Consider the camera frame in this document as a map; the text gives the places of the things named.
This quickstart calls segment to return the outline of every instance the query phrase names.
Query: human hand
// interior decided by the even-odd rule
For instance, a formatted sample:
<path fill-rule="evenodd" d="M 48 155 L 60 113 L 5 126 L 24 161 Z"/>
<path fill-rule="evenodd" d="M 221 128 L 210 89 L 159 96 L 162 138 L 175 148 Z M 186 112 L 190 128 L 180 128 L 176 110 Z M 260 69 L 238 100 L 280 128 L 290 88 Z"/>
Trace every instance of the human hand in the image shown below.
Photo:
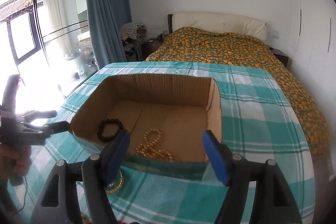
<path fill-rule="evenodd" d="M 30 154 L 32 152 L 30 145 L 16 145 L 14 147 L 0 143 L 0 179 L 8 179 L 9 174 L 5 170 L 4 157 L 16 160 L 13 165 L 13 171 L 20 177 L 25 176 L 31 165 Z"/>

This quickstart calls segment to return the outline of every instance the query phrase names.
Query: teal and white tablecloth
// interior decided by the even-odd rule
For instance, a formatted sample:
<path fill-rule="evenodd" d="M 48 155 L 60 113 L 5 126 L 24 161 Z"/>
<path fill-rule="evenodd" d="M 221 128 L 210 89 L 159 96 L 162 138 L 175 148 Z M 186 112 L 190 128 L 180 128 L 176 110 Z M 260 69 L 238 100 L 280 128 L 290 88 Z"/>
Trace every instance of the teal and white tablecloth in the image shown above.
<path fill-rule="evenodd" d="M 312 160 L 300 124 L 286 97 L 271 75 L 261 69 L 229 65 L 180 62 L 114 63 L 88 79 L 62 105 L 55 121 L 68 121 L 88 96 L 108 76 L 130 73 L 166 73 L 212 77 L 216 80 L 222 108 L 222 142 L 248 160 L 275 159 L 298 204 L 303 223 L 311 223 L 315 206 Z M 52 136 L 43 147 L 33 147 L 33 164 L 27 175 L 28 194 L 21 212 L 29 221 L 34 204 L 50 170 L 59 159 L 68 163 L 85 160 L 89 153 L 70 133 Z M 188 181 L 122 167 L 124 187 L 109 195 L 117 219 L 131 223 L 211 224 L 227 188 L 215 178 L 211 167 L 203 181 Z M 82 212 L 88 214 L 85 194 L 78 183 Z M 18 208 L 25 186 L 8 187 Z M 242 223 L 248 223 L 255 193 L 251 182 Z"/>

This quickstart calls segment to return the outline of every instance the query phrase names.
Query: sliding glass door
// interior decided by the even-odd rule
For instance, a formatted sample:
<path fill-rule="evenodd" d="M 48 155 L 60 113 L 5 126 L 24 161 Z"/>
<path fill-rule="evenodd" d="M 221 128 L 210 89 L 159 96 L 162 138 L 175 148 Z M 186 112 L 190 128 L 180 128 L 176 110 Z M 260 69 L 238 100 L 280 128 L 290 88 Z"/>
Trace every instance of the sliding glass door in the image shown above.
<path fill-rule="evenodd" d="M 0 0 L 0 98 L 20 73 L 17 112 L 58 108 L 97 71 L 85 0 Z"/>

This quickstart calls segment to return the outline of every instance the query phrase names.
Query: cream leather headboard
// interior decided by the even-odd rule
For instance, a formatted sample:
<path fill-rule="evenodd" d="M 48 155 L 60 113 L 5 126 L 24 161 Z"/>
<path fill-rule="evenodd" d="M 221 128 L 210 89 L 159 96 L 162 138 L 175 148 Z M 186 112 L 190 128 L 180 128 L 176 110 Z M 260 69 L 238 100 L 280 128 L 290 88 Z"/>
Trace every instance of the cream leather headboard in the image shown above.
<path fill-rule="evenodd" d="M 214 12 L 176 12 L 172 17 L 172 29 L 194 27 L 201 30 L 251 35 L 266 41 L 266 22 L 246 16 Z"/>

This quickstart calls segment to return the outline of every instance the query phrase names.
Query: yellow floral quilt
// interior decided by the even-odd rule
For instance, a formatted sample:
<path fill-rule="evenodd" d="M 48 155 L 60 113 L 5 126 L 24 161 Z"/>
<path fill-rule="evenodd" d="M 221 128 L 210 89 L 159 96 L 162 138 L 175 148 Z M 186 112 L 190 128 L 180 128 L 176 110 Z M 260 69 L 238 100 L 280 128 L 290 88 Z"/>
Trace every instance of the yellow floral quilt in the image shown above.
<path fill-rule="evenodd" d="M 267 70 L 292 105 L 313 161 L 320 160 L 327 150 L 328 126 L 314 100 L 269 48 L 255 37 L 184 27 L 166 37 L 162 46 L 146 61 L 216 63 Z"/>

